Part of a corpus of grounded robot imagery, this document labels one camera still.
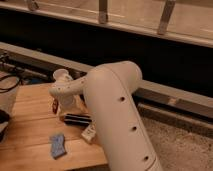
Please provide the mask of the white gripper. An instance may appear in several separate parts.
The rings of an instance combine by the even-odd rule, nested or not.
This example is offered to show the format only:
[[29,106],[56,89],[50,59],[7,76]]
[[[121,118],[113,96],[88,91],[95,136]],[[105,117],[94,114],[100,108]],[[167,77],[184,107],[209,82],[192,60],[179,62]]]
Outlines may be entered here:
[[78,95],[66,96],[59,101],[60,116],[59,120],[64,122],[65,114],[80,114],[81,110],[81,99]]

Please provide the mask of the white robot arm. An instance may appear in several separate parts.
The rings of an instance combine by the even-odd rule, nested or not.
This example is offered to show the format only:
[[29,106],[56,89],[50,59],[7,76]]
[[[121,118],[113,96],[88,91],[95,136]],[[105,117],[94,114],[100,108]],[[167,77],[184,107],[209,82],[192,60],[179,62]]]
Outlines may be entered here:
[[76,95],[84,96],[111,171],[163,171],[132,98],[142,80],[137,64],[98,65],[78,79],[58,69],[53,78],[50,94],[63,112]]

